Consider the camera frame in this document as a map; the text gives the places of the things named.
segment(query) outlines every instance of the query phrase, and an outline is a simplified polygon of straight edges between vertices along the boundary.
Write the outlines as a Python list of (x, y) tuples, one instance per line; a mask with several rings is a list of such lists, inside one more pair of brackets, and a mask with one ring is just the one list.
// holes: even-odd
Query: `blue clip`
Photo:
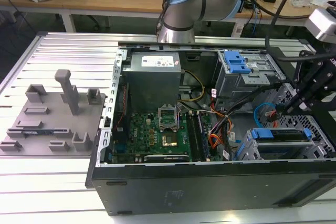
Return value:
[(308, 138), (309, 140), (312, 139), (313, 134), (311, 134), (310, 129), (308, 129), (308, 128), (304, 128), (304, 129), (303, 129), (303, 132), (306, 134), (306, 136), (307, 136), (307, 138)]
[(254, 137), (254, 135), (258, 135), (255, 138), (274, 138), (272, 131), (268, 128), (255, 128), (251, 131), (251, 133), (253, 132), (252, 136)]
[(251, 135), (252, 135), (253, 139), (257, 139), (257, 138), (259, 138), (259, 136), (258, 136), (258, 132), (256, 131), (256, 129), (251, 130)]
[(245, 61), (237, 51), (224, 51), (224, 58), (230, 67), (230, 73), (250, 73)]

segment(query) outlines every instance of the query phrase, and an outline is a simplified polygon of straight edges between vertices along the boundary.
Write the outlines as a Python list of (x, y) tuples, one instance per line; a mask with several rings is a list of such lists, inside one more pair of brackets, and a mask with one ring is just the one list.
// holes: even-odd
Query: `floor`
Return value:
[[(57, 19), (54, 14), (22, 13), (36, 31), (64, 31), (61, 19)], [(3, 80), (18, 58), (25, 51), (29, 43), (34, 38), (34, 33), (24, 22), (19, 13), (15, 14), (17, 22), (9, 24), (4, 16), (0, 14), (0, 80)], [(103, 17), (96, 17), (101, 24), (99, 31), (95, 31), (94, 23), (87, 16), (75, 15), (75, 25), (80, 33), (120, 33), (120, 34), (154, 34), (156, 19), (111, 17), (111, 27), (104, 27)], [(229, 37), (234, 24), (224, 22), (212, 22), (211, 27), (201, 32), (201, 22), (195, 24), (195, 35)], [(242, 37), (252, 37), (254, 24), (247, 25), (242, 33)], [(257, 25), (254, 37), (265, 38), (267, 25)], [(287, 26), (277, 26), (272, 31), (271, 38), (288, 39), (286, 36)], [(296, 28), (292, 34), (293, 39), (308, 40), (317, 51), (324, 50), (328, 45), (315, 40), (304, 27)]]

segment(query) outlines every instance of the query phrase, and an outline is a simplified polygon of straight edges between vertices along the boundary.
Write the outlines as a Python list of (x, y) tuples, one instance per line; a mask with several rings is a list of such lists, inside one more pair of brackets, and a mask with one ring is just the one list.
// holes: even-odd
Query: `gray plastic part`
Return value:
[[(29, 101), (23, 106), (21, 113), (17, 117), (16, 121), (13, 123), (11, 128), (16, 129), (17, 132), (7, 131), (7, 136), (5, 141), (13, 140), (19, 141), (22, 148), (19, 152), (11, 152), (11, 156), (90, 156), (91, 148), (87, 151), (78, 151), (75, 149), (74, 144), (71, 142), (74, 132), (77, 132), (80, 138), (83, 138), (85, 133), (91, 141), (95, 139), (97, 135), (97, 129), (99, 128), (99, 123), (101, 121), (101, 113), (103, 110), (105, 94), (100, 93), (101, 104), (89, 105), (87, 93), (79, 93), (78, 107), (79, 114), (73, 116), (69, 110), (69, 106), (63, 103), (60, 96), (60, 92), (48, 92), (43, 96), (44, 104), (49, 110), (48, 114), (26, 114), (27, 108), (32, 108), (36, 106), (35, 103)], [(19, 121), (42, 121), (42, 127), (39, 128), (39, 132), (43, 132), (46, 129), (50, 132), (50, 129), (54, 129), (52, 135), (34, 135), (34, 134), (23, 134), (21, 131), (25, 132), (27, 128), (16, 127)], [(49, 148), (49, 142), (53, 140), (66, 141), (67, 146), (69, 146), (68, 151), (51, 151)], [(8, 153), (0, 149), (0, 156), (7, 156)]]
[(0, 149), (4, 152), (8, 151), (20, 151), (22, 145), (17, 140), (6, 140), (0, 143)]
[(71, 142), (74, 144), (77, 152), (78, 151), (87, 151), (87, 150), (91, 149), (91, 147), (92, 147), (92, 142), (91, 142), (91, 139), (90, 139), (87, 132), (85, 133), (83, 139), (80, 139), (79, 136), (78, 136), (78, 133), (75, 132), (73, 134)]
[(32, 103), (43, 103), (41, 95), (46, 94), (47, 92), (43, 85), (39, 84), (31, 84), (26, 91), (26, 96), (28, 97), (29, 102)]
[(54, 136), (56, 138), (70, 138), (70, 137), (73, 136), (73, 133), (72, 133), (71, 129), (67, 129), (66, 132), (64, 132), (64, 131), (54, 132)]
[(42, 121), (18, 121), (16, 124), (16, 127), (21, 128), (41, 128), (42, 127)]
[(48, 107), (28, 107), (25, 109), (24, 113), (26, 115), (39, 115), (39, 114), (48, 114)]
[(66, 98), (66, 101), (68, 102), (72, 114), (78, 115), (79, 113), (78, 101), (76, 99), (76, 94), (72, 89), (70, 76), (71, 76), (70, 70), (58, 69), (55, 74), (55, 80), (61, 84), (64, 96)]
[(99, 89), (89, 88), (86, 94), (90, 105), (101, 104), (101, 96)]
[(49, 148), (52, 152), (67, 152), (70, 147), (65, 140), (51, 140)]
[[(72, 91), (74, 92), (73, 94), (76, 98), (76, 101), (78, 102), (79, 94), (78, 94), (76, 85), (72, 85)], [(67, 98), (65, 97), (65, 95), (63, 93), (61, 94), (61, 97), (62, 97), (62, 100), (63, 100), (64, 103), (68, 103)]]
[(7, 133), (7, 135), (10, 138), (26, 138), (26, 135), (24, 133), (22, 133), (22, 131), (20, 131), (20, 132), (11, 132), (11, 131), (7, 130), (6, 133)]

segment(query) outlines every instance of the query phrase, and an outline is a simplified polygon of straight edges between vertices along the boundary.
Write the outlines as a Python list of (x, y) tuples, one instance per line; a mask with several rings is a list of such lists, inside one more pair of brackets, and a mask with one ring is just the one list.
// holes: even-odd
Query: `blue cable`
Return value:
[(259, 105), (258, 107), (255, 108), (254, 112), (253, 112), (253, 117), (254, 117), (254, 121), (256, 121), (256, 124), (259, 128), (263, 128), (262, 124), (259, 122), (258, 120), (258, 110), (262, 107), (262, 106), (265, 106), (265, 105), (268, 105), (268, 106), (271, 106), (273, 108), (275, 108), (275, 105), (272, 104), (272, 103), (268, 103), (268, 102), (265, 102), (265, 103), (262, 103), (261, 105)]

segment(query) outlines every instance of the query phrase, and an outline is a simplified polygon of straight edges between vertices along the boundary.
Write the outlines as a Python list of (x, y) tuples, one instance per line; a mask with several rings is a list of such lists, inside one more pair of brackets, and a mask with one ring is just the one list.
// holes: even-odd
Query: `wooden desk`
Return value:
[[(22, 12), (60, 14), (67, 32), (76, 31), (71, 14), (157, 18), (162, 10), (162, 0), (50, 0), (39, 3), (30, 0), (11, 1)], [(263, 0), (258, 0), (258, 3), (268, 10), (276, 12), (274, 3), (265, 3)], [(8, 0), (0, 0), (0, 9), (15, 10)], [(290, 3), (287, 3), (281, 14), (295, 16), (299, 12), (301, 15), (309, 15), (313, 10), (314, 7), (303, 7), (298, 11), (298, 8), (294, 8)], [(243, 12), (238, 13), (234, 19), (226, 20), (227, 22), (236, 23), (235, 31), (233, 32), (234, 37), (240, 36), (239, 31), (250, 16), (251, 10), (245, 9)], [(261, 23), (269, 24), (270, 20), (271, 16), (263, 13)], [(278, 24), (303, 26), (304, 20), (279, 20)]]

